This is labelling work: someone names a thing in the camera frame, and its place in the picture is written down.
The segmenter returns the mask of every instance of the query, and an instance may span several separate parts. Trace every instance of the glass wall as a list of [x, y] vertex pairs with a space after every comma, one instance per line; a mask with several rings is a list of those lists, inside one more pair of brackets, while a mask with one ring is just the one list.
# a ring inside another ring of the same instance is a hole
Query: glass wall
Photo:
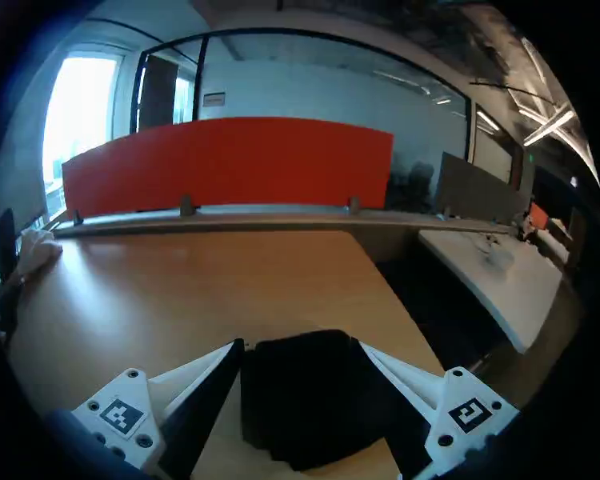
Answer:
[[466, 157], [465, 97], [392, 57], [342, 42], [294, 34], [210, 38], [200, 99], [201, 120], [314, 118], [393, 134], [391, 209], [428, 211], [442, 153]]
[[132, 131], [194, 119], [194, 82], [201, 44], [201, 40], [186, 42], [146, 58]]
[[467, 159], [468, 99], [392, 54], [321, 34], [243, 30], [204, 37], [146, 52], [132, 131], [212, 118], [292, 117], [387, 132], [394, 136], [388, 210], [431, 211], [442, 154]]
[[489, 172], [504, 183], [519, 183], [514, 168], [522, 161], [522, 148], [482, 108], [476, 116], [474, 166]]

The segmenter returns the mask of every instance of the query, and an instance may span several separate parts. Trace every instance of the wooden desk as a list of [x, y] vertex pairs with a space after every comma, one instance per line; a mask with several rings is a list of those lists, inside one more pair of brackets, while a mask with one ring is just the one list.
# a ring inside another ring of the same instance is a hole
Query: wooden desk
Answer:
[[562, 273], [538, 250], [508, 235], [496, 234], [514, 256], [507, 272], [491, 265], [478, 247], [483, 234], [420, 230], [418, 237], [473, 292], [521, 354], [542, 328]]
[[[433, 351], [364, 250], [337, 231], [130, 235], [62, 240], [24, 293], [10, 360], [41, 413], [73, 409], [119, 372], [154, 376], [242, 337], [251, 345], [337, 328], [434, 374]], [[195, 469], [202, 478], [290, 478], [245, 444], [239, 389]], [[396, 478], [388, 447], [316, 470]]]

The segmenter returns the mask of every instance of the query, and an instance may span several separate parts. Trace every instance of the orange panel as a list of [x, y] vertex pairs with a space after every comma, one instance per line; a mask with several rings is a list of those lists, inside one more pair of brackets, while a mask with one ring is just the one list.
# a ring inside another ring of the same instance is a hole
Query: orange panel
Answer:
[[529, 215], [531, 215], [531, 223], [533, 223], [537, 228], [540, 230], [544, 230], [546, 228], [546, 224], [549, 221], [549, 215], [547, 215], [542, 208], [536, 205], [535, 202], [531, 203]]
[[300, 118], [221, 118], [161, 126], [62, 165], [70, 216], [196, 206], [297, 203], [382, 208], [393, 135]]

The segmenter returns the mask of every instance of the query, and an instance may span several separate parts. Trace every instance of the black frame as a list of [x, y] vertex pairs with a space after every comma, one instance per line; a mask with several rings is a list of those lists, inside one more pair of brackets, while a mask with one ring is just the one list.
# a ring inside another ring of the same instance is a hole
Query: black frame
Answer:
[[455, 86], [448, 83], [443, 78], [437, 76], [433, 72], [424, 68], [423, 66], [418, 65], [417, 63], [413, 63], [411, 60], [408, 60], [400, 55], [394, 54], [377, 46], [369, 45], [368, 43], [360, 42], [359, 40], [353, 40], [351, 38], [340, 37], [338, 35], [333, 34], [325, 34], [323, 32], [317, 32], [313, 30], [304, 30], [297, 28], [281, 28], [281, 27], [255, 27], [255, 28], [237, 28], [237, 29], [228, 29], [228, 30], [216, 30], [212, 32], [206, 32], [204, 34], [196, 34], [190, 35], [189, 37], [178, 38], [176, 40], [171, 40], [170, 42], [164, 42], [160, 45], [152, 46], [149, 49], [144, 50], [140, 53], [140, 60], [138, 62], [138, 69], [136, 70], [135, 81], [134, 81], [134, 90], [131, 98], [131, 114], [130, 114], [130, 132], [135, 133], [137, 131], [137, 108], [138, 108], [138, 95], [139, 95], [139, 87], [140, 87], [140, 76], [142, 74], [142, 67], [145, 64], [145, 61], [149, 55], [152, 53], [158, 52], [160, 50], [165, 50], [168, 48], [173, 49], [175, 46], [181, 45], [183, 43], [195, 42], [196, 40], [202, 40], [202, 44], [200, 45], [200, 52], [198, 54], [198, 69], [196, 70], [195, 75], [195, 84], [194, 84], [194, 114], [193, 114], [193, 122], [199, 120], [198, 114], [200, 109], [200, 98], [199, 98], [199, 89], [202, 84], [202, 72], [204, 71], [205, 57], [206, 57], [206, 48], [209, 45], [210, 38], [216, 37], [226, 37], [230, 35], [245, 35], [245, 34], [285, 34], [285, 35], [297, 35], [301, 37], [311, 37], [311, 38], [320, 38], [322, 40], [330, 40], [332, 42], [344, 43], [346, 45], [356, 46], [358, 48], [363, 48], [365, 50], [370, 50], [375, 52], [376, 54], [384, 55], [386, 57], [392, 58], [397, 62], [403, 63], [411, 68], [414, 68], [424, 74], [435, 78], [438, 82], [443, 84], [444, 86], [452, 89], [453, 92], [460, 95], [465, 99], [466, 104], [466, 147], [465, 147], [465, 160], [469, 161], [469, 144], [470, 144], [470, 135], [471, 135], [471, 100], [467, 97], [463, 92], [458, 90]]

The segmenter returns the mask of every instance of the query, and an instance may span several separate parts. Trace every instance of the white plastic bracket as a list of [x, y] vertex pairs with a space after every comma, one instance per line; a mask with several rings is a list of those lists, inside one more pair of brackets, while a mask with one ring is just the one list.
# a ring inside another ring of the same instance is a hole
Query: white plastic bracket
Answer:
[[484, 448], [486, 437], [502, 432], [518, 414], [515, 407], [464, 368], [453, 368], [438, 377], [365, 343], [360, 345], [431, 425], [425, 449], [432, 463], [418, 478], [442, 475], [461, 464], [468, 450]]
[[159, 427], [218, 366], [232, 345], [150, 379], [141, 370], [125, 370], [72, 414], [112, 453], [147, 474], [168, 478], [158, 467], [166, 448]]

